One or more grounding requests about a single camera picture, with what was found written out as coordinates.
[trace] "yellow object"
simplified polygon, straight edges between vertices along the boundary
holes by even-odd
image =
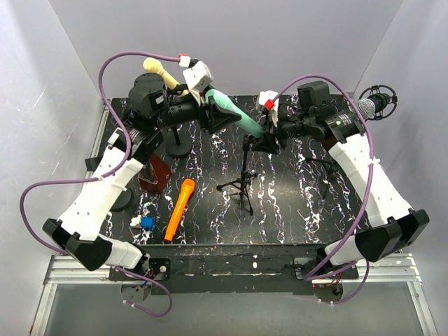
[[[179,84],[179,82],[173,76],[171,76],[167,71],[165,71],[165,69],[163,69],[162,63],[158,59],[148,57],[143,62],[143,68],[146,70],[146,72],[161,75],[163,81],[165,82],[165,85],[169,89],[174,89]],[[188,94],[188,91],[184,90],[181,96],[184,96],[186,94]]]

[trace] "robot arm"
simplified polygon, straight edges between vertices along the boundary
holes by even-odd
[[[188,70],[188,76],[193,78],[200,74],[208,78],[209,73],[201,73],[206,67],[199,62]],[[245,116],[244,112],[234,110],[232,103],[229,104],[220,92],[210,94],[204,101],[200,90],[209,82],[202,80],[193,85],[191,81],[188,80],[188,87],[197,93],[196,96],[184,95],[182,90],[178,95],[170,95],[159,74],[139,76],[129,91],[129,110],[122,118],[132,140],[130,157],[116,173],[86,183],[73,204],[57,220],[45,222],[43,231],[88,270],[110,265],[131,269],[137,274],[147,272],[148,257],[138,246],[107,238],[99,231],[120,193],[126,190],[127,184],[162,143],[162,128],[198,120],[203,130],[214,133]],[[108,147],[93,177],[99,178],[116,167],[125,155],[125,148],[123,131],[117,128],[108,140]]]
[[[260,93],[259,105],[263,105],[266,96],[266,92]],[[401,197],[378,159],[371,161],[368,139],[358,116],[351,111],[337,111],[329,103],[330,91],[328,84],[323,81],[299,86],[298,97],[301,112],[295,115],[281,115],[276,110],[275,102],[272,109],[274,112],[270,111],[270,115],[276,116],[278,125],[269,127],[269,131],[263,133],[263,138],[260,139],[263,143],[256,148],[275,153],[278,145],[272,140],[273,137],[282,147],[289,137],[312,137],[323,144],[333,160],[344,170],[358,195],[365,193],[369,165],[373,164],[372,185],[365,208],[371,228],[350,236],[321,272],[326,273],[338,265],[364,258],[375,262],[412,244],[428,224],[429,217],[424,210],[413,210]],[[339,242],[340,240],[320,248],[317,263],[332,253]]]
[[[122,160],[125,153],[114,146],[120,134],[121,129],[117,129],[108,140],[94,177],[101,176]],[[48,219],[43,230],[88,270],[96,270],[104,264],[135,269],[143,256],[141,250],[131,243],[109,239],[99,231],[120,193],[143,167],[142,162],[131,157],[115,174],[86,183],[72,205],[57,220]]]
[[[346,143],[337,142],[328,153],[344,170],[358,195],[364,195],[368,179],[369,146],[366,136],[355,134]],[[426,227],[429,217],[415,211],[392,185],[379,160],[373,162],[373,180],[366,213],[372,227],[351,236],[330,259],[332,266],[360,259],[370,262],[409,246]],[[339,243],[327,245],[321,256],[328,255]]]

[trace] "round black base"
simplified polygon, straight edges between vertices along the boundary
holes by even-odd
[[[132,201],[132,191],[128,188],[126,191],[122,191],[120,196],[111,207],[112,212],[120,212],[126,209]]]
[[[181,144],[177,144],[176,140],[172,135],[168,139],[165,140],[165,150],[167,154],[172,158],[184,158],[188,154],[191,153],[193,149],[193,142],[190,138],[186,136],[179,136],[181,140]]]

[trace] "mint green object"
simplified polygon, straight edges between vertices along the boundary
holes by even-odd
[[[241,120],[237,121],[235,124],[240,126],[249,134],[252,134],[255,138],[261,137],[261,135],[263,134],[262,127],[259,126],[259,124],[257,124],[254,119],[245,114],[245,112],[237,108],[235,104],[233,104],[233,101],[231,101],[226,94],[218,91],[217,89],[211,89],[205,94],[205,101],[207,103],[209,102],[210,97],[213,97],[217,105],[219,105],[222,109],[238,113],[241,116]]]

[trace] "white wall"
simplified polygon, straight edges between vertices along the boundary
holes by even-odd
[[[20,194],[35,181],[84,176],[101,102],[47,0],[0,1],[0,64],[0,335],[27,335],[50,252],[26,231]],[[29,194],[41,236],[78,189]]]
[[[353,92],[403,0],[50,0],[90,77],[124,50],[188,53],[225,93],[280,90],[295,77],[329,75]],[[126,97],[142,59],[111,65],[106,83]],[[179,67],[167,67],[183,80]]]
[[[447,32],[445,0],[405,1],[357,90],[383,83],[398,94],[395,114],[369,126],[376,154],[398,191],[430,217],[409,249],[440,335],[448,335]]]

